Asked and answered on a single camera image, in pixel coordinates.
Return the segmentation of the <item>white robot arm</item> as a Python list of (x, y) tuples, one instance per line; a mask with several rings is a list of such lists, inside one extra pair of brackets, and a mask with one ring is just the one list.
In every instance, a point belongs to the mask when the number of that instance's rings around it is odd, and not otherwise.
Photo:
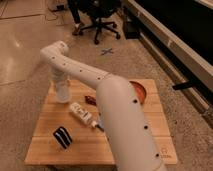
[(57, 41), (40, 50), (53, 69), (56, 97), (69, 100), (67, 77), (96, 91), (96, 104), (118, 171), (168, 171), (152, 136), (133, 85), (124, 77), (68, 57), (66, 43)]

